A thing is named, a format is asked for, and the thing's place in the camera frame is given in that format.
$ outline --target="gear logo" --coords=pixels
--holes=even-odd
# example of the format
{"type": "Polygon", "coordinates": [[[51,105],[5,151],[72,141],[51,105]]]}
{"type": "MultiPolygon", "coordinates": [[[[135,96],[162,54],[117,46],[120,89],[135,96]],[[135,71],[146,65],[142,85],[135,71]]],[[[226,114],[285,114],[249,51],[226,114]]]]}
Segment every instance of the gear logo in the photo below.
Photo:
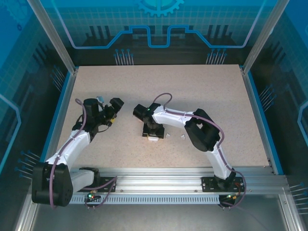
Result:
{"type": "Polygon", "coordinates": [[[28,15],[28,3],[26,0],[0,0],[0,7],[5,6],[12,18],[21,23],[28,15]]]}
{"type": "Polygon", "coordinates": [[[168,13],[173,13],[175,9],[178,10],[184,0],[137,0],[136,3],[139,10],[144,10],[144,13],[160,17],[162,14],[167,16],[168,13]]]}

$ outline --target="wire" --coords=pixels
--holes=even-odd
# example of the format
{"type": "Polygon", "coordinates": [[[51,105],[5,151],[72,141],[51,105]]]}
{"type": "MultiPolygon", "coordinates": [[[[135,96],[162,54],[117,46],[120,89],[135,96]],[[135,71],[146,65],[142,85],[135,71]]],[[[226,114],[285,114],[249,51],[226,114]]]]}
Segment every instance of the wire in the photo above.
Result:
{"type": "MultiPolygon", "coordinates": [[[[108,194],[105,196],[105,198],[103,199],[103,201],[99,205],[93,206],[93,209],[101,207],[106,202],[108,196],[110,195],[111,190],[113,189],[113,187],[114,187],[114,185],[116,183],[116,179],[117,179],[117,177],[114,177],[112,180],[108,181],[106,184],[101,185],[101,186],[96,187],[96,188],[83,188],[84,190],[99,190],[99,189],[101,189],[103,187],[106,187],[107,185],[109,185],[112,182],[112,185],[111,185],[111,187],[110,187],[110,189],[108,191],[108,194]]],[[[88,207],[88,209],[91,208],[91,206],[88,206],[87,201],[85,201],[85,206],[88,207]]]]}
{"type": "Polygon", "coordinates": [[[235,185],[239,188],[239,195],[241,195],[241,185],[239,183],[235,183],[235,185]]]}
{"type": "MultiPolygon", "coordinates": [[[[226,204],[226,205],[229,205],[229,206],[231,206],[232,204],[230,204],[230,203],[227,203],[227,202],[222,202],[223,204],[226,204]]],[[[247,209],[244,209],[244,208],[242,208],[242,207],[237,207],[239,210],[241,210],[241,211],[243,211],[243,212],[245,212],[245,213],[248,213],[251,217],[253,217],[255,220],[256,220],[256,222],[258,222],[265,230],[269,230],[269,228],[268,227],[266,227],[255,215],[253,215],[251,212],[249,212],[247,209]]]]}
{"type": "Polygon", "coordinates": [[[107,130],[108,130],[108,128],[106,128],[106,129],[105,129],[105,130],[103,130],[103,131],[98,131],[97,133],[107,131],[107,130]]]}
{"type": "Polygon", "coordinates": [[[208,120],[208,119],[205,119],[205,118],[203,118],[203,117],[201,117],[201,116],[198,116],[198,115],[196,116],[196,115],[193,115],[193,114],[185,114],[185,113],[179,113],[179,112],[172,112],[172,111],[169,111],[169,110],[166,108],[166,106],[167,106],[167,104],[172,100],[172,94],[170,94],[170,93],[168,93],[168,92],[162,93],[162,94],[158,95],[158,96],[153,100],[153,103],[156,102],[156,100],[157,100],[159,97],[163,96],[163,95],[169,95],[169,96],[170,96],[170,99],[169,99],[167,102],[165,102],[165,104],[164,104],[164,111],[165,111],[165,112],[170,113],[170,114],[173,114],[173,115],[177,115],[177,116],[188,116],[188,117],[194,117],[194,118],[203,120],[203,121],[207,122],[208,124],[213,125],[214,127],[216,127],[216,128],[220,131],[220,133],[221,133],[221,139],[220,139],[220,141],[219,141],[218,144],[217,144],[217,150],[218,150],[219,155],[220,155],[220,157],[221,157],[221,159],[222,159],[222,162],[224,163],[225,167],[226,167],[229,171],[235,172],[235,173],[241,175],[241,177],[243,178],[244,186],[245,186],[245,187],[244,187],[244,192],[243,192],[243,195],[242,195],[241,199],[239,200],[238,203],[236,203],[235,205],[232,205],[231,208],[237,207],[237,206],[243,201],[243,199],[244,199],[244,197],[245,197],[245,195],[246,195],[246,188],[247,188],[247,186],[246,186],[246,179],[245,179],[244,175],[243,175],[241,172],[236,171],[236,170],[234,170],[234,169],[232,169],[232,168],[229,167],[227,161],[225,160],[225,158],[224,158],[224,156],[223,156],[223,154],[222,154],[222,152],[221,152],[221,150],[220,150],[220,145],[221,145],[221,143],[222,143],[222,142],[224,141],[224,139],[225,139],[225,133],[223,132],[223,130],[221,129],[221,127],[218,126],[217,124],[215,124],[213,121],[208,120]]]}
{"type": "Polygon", "coordinates": [[[82,101],[81,101],[80,99],[75,99],[75,102],[78,103],[78,104],[82,107],[84,120],[83,120],[83,123],[82,123],[80,129],[78,130],[78,132],[77,132],[72,138],[70,138],[68,142],[66,142],[66,143],[62,146],[62,148],[60,149],[60,151],[59,151],[59,153],[58,153],[58,155],[57,155],[57,157],[56,157],[56,159],[55,159],[55,161],[54,161],[54,163],[53,163],[53,165],[52,165],[51,173],[50,173],[50,178],[49,178],[49,179],[50,179],[50,180],[49,180],[49,201],[50,201],[50,206],[51,206],[52,209],[54,209],[54,203],[53,203],[53,185],[52,185],[52,183],[53,183],[53,177],[54,177],[54,171],[55,171],[56,165],[57,165],[57,163],[58,163],[58,161],[59,161],[59,159],[60,159],[60,157],[61,157],[61,155],[62,155],[64,149],[69,145],[69,143],[70,143],[72,140],[74,140],[74,139],[80,134],[80,132],[83,130],[83,128],[84,128],[84,126],[85,126],[85,124],[86,124],[86,120],[87,120],[86,108],[85,108],[85,106],[83,105],[82,101]]]}

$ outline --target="blue trim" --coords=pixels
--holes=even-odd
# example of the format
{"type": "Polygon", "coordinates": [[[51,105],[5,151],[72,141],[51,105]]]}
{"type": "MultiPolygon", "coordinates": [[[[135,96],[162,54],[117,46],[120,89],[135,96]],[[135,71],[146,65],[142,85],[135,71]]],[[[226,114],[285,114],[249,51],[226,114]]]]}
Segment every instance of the blue trim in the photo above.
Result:
{"type": "Polygon", "coordinates": [[[298,112],[298,118],[297,118],[297,123],[298,123],[298,126],[299,126],[299,129],[300,131],[302,132],[303,134],[303,137],[304,137],[304,140],[306,142],[306,145],[308,146],[308,136],[307,136],[307,133],[304,129],[304,126],[302,124],[302,116],[303,116],[303,111],[304,109],[308,107],[308,101],[304,102],[300,108],[299,108],[299,112],[298,112]]]}
{"type": "Polygon", "coordinates": [[[274,145],[273,138],[272,138],[271,133],[270,133],[269,125],[268,125],[268,122],[266,120],[264,111],[262,109],[262,104],[261,104],[261,101],[259,99],[259,95],[258,95],[256,86],[255,86],[255,82],[252,78],[252,74],[251,74],[250,71],[248,72],[248,77],[249,77],[249,81],[251,83],[251,87],[252,87],[252,90],[254,92],[256,102],[257,102],[257,105],[258,105],[258,108],[259,108],[259,111],[260,111],[260,114],[261,114],[262,123],[264,125],[265,132],[267,134],[267,137],[268,137],[268,140],[269,140],[269,143],[270,143],[269,146],[270,146],[271,152],[273,154],[273,158],[274,158],[274,162],[275,162],[274,164],[275,164],[277,171],[278,171],[277,174],[283,175],[283,170],[282,170],[282,167],[281,167],[281,164],[280,164],[280,161],[279,161],[279,157],[278,157],[275,145],[274,145]]]}
{"type": "Polygon", "coordinates": [[[16,125],[16,127],[15,127],[15,130],[14,130],[14,133],[13,133],[11,139],[10,139],[9,145],[8,145],[8,147],[6,148],[6,151],[5,151],[5,153],[4,153],[4,156],[3,156],[2,160],[1,160],[1,163],[0,163],[0,174],[1,174],[1,172],[2,172],[2,170],[3,170],[3,167],[4,167],[4,164],[5,164],[5,162],[6,162],[7,158],[8,158],[8,156],[9,156],[9,153],[10,153],[10,151],[11,151],[11,148],[12,148],[12,146],[13,146],[13,144],[14,144],[14,141],[15,141],[15,139],[16,139],[17,133],[18,133],[19,128],[20,128],[20,126],[21,126],[21,117],[20,117],[20,112],[19,112],[18,106],[16,106],[13,102],[9,101],[9,100],[8,100],[7,98],[5,98],[4,95],[2,95],[2,94],[0,94],[0,100],[3,100],[6,104],[8,104],[9,107],[11,107],[11,108],[15,111],[16,117],[17,117],[17,121],[18,121],[18,123],[17,123],[17,125],[16,125]]]}
{"type": "Polygon", "coordinates": [[[189,25],[171,25],[171,26],[169,26],[168,29],[167,29],[167,43],[166,43],[166,45],[152,45],[152,42],[151,42],[151,30],[150,30],[150,28],[148,26],[146,26],[146,25],[134,25],[134,26],[128,26],[128,30],[127,31],[126,30],[120,31],[106,46],[85,46],[85,47],[80,47],[80,46],[76,46],[74,44],[73,39],[72,39],[72,37],[71,37],[71,35],[70,35],[70,33],[69,33],[65,23],[64,23],[64,20],[63,20],[61,14],[59,12],[59,9],[57,8],[57,6],[56,6],[56,4],[54,2],[54,0],[51,0],[51,2],[53,4],[53,7],[54,7],[54,9],[55,9],[59,19],[60,19],[60,22],[61,22],[61,24],[62,24],[62,26],[64,28],[64,31],[65,31],[65,33],[66,33],[66,35],[68,37],[68,40],[70,41],[72,47],[75,48],[75,49],[87,49],[87,50],[88,49],[108,49],[117,41],[117,39],[121,35],[133,34],[133,29],[146,29],[146,31],[147,31],[147,38],[148,38],[148,46],[150,48],[167,48],[167,47],[170,46],[171,29],[173,29],[173,28],[184,28],[185,29],[185,33],[196,34],[209,48],[238,48],[238,49],[240,49],[240,48],[244,48],[246,46],[246,44],[248,43],[248,40],[249,40],[249,38],[250,38],[254,28],[255,28],[255,25],[256,25],[257,21],[259,20],[259,17],[261,15],[262,11],[263,11],[263,8],[264,8],[267,0],[263,0],[263,3],[261,5],[261,7],[260,7],[260,9],[259,9],[259,11],[258,11],[258,13],[257,13],[257,15],[255,17],[255,19],[254,19],[254,22],[252,23],[252,26],[251,26],[248,34],[247,34],[247,37],[246,37],[246,39],[244,41],[244,44],[243,45],[239,45],[239,46],[237,46],[237,45],[234,45],[234,46],[233,45],[212,45],[200,33],[200,31],[198,31],[198,30],[190,30],[189,29],[189,25]]]}
{"type": "Polygon", "coordinates": [[[65,82],[63,84],[62,91],[61,91],[61,94],[60,94],[60,97],[59,97],[59,101],[58,101],[56,110],[53,114],[52,122],[51,122],[49,132],[48,132],[48,135],[47,135],[47,138],[46,138],[46,141],[45,141],[45,145],[44,145],[44,148],[43,148],[43,151],[42,151],[42,155],[41,155],[40,160],[39,160],[40,162],[45,161],[45,158],[46,158],[46,155],[47,155],[47,150],[48,150],[50,140],[51,140],[51,136],[52,136],[52,132],[54,130],[54,126],[56,124],[56,121],[57,121],[57,118],[58,118],[58,115],[59,115],[59,112],[60,112],[60,107],[61,107],[61,104],[62,104],[62,101],[63,101],[63,97],[64,97],[64,94],[65,94],[65,91],[66,91],[68,81],[70,79],[70,75],[71,74],[69,72],[67,72],[65,82]]]}

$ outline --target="beige tabletop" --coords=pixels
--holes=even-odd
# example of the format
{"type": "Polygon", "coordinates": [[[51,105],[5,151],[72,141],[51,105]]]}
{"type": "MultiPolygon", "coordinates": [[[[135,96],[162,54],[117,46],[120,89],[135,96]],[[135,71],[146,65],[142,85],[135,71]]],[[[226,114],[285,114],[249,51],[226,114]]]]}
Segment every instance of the beige tabletop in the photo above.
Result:
{"type": "MultiPolygon", "coordinates": [[[[268,165],[238,65],[82,66],[58,146],[67,140],[82,113],[75,98],[83,101],[101,95],[109,103],[118,97],[124,105],[115,123],[95,136],[75,167],[210,167],[184,129],[165,125],[165,135],[170,137],[158,142],[141,136],[143,123],[133,116],[133,109],[139,103],[149,106],[163,92],[173,95],[169,108],[202,108],[224,130],[222,147],[232,166],[268,165]]],[[[163,104],[167,99],[163,96],[157,102],[163,104]]]]}

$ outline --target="black bracket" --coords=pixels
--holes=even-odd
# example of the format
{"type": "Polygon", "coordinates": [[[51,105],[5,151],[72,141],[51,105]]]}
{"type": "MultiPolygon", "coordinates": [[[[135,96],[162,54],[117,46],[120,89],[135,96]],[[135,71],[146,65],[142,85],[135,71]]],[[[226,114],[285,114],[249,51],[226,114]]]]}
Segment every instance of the black bracket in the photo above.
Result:
{"type": "Polygon", "coordinates": [[[206,193],[222,193],[222,192],[230,192],[230,193],[237,193],[239,191],[238,186],[236,185],[238,183],[240,185],[241,192],[244,192],[244,182],[242,177],[235,177],[233,181],[231,182],[230,186],[223,191],[217,183],[217,180],[215,177],[201,177],[201,185],[202,185],[202,192],[206,193]]]}
{"type": "MultiPolygon", "coordinates": [[[[114,177],[101,177],[98,185],[100,186],[100,185],[106,184],[107,182],[111,181],[113,178],[114,177]]],[[[101,189],[97,190],[97,192],[99,192],[99,193],[102,193],[102,192],[103,193],[107,193],[107,192],[109,192],[111,186],[112,186],[112,183],[108,184],[104,188],[101,188],[101,189]]],[[[95,188],[95,187],[97,187],[97,185],[94,185],[94,184],[87,186],[87,188],[95,188]]],[[[114,193],[116,191],[115,189],[116,189],[116,181],[115,181],[115,184],[114,184],[114,186],[113,186],[113,188],[112,188],[112,190],[110,192],[114,193]]],[[[80,190],[79,192],[88,193],[89,190],[80,190]]]]}
{"type": "Polygon", "coordinates": [[[143,124],[142,136],[148,137],[158,137],[160,139],[164,138],[165,128],[161,124],[157,124],[157,129],[150,129],[146,124],[143,124]]]}

